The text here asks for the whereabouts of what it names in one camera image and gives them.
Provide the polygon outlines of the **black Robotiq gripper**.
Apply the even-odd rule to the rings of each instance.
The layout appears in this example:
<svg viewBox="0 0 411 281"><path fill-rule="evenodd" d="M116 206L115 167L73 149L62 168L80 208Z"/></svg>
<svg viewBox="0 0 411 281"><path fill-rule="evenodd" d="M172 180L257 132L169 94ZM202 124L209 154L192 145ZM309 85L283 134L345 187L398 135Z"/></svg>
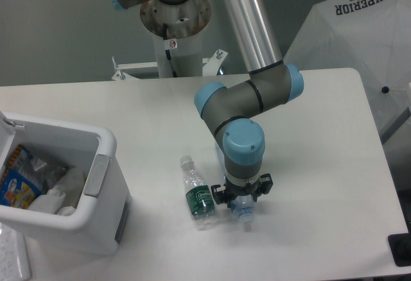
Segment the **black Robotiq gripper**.
<svg viewBox="0 0 411 281"><path fill-rule="evenodd" d="M238 196L251 195L253 201L257 201L263 194L268 194L273 186L273 180L270 173L265 173L259 177L259 180L253 184L246 183L245 186L235 185L227 178L223 185L212 185L211 194L217 205L226 204L231 207L231 201Z"/></svg>

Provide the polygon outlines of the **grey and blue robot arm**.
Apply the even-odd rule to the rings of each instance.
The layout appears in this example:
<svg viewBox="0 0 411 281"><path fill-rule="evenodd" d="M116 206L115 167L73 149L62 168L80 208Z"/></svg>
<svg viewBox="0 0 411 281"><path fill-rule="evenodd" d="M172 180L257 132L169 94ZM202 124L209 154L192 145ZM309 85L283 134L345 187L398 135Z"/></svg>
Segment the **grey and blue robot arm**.
<svg viewBox="0 0 411 281"><path fill-rule="evenodd" d="M240 196L257 200L270 192L270 175L261 174L265 151L261 114L299 97L304 80L286 65L261 0L223 0L249 74L232 87L211 82L199 89L194 103L220 147L225 183L213 185L215 202L231 206ZM208 0L110 0L118 10L140 6L140 17L153 38L159 76L201 76L202 38L211 18Z"/></svg>

